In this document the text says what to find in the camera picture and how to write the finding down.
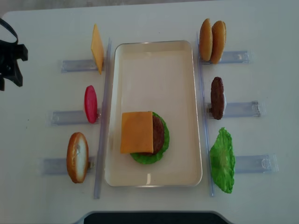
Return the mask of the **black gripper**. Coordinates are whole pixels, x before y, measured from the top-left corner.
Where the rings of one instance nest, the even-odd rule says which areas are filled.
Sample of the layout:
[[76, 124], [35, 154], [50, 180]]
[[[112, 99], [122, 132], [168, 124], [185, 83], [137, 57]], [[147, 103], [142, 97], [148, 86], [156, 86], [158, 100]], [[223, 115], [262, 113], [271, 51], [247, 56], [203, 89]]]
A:
[[17, 60], [28, 60], [28, 50], [24, 44], [0, 41], [0, 90], [5, 90], [5, 80], [12, 81], [18, 87], [23, 86], [23, 76]]

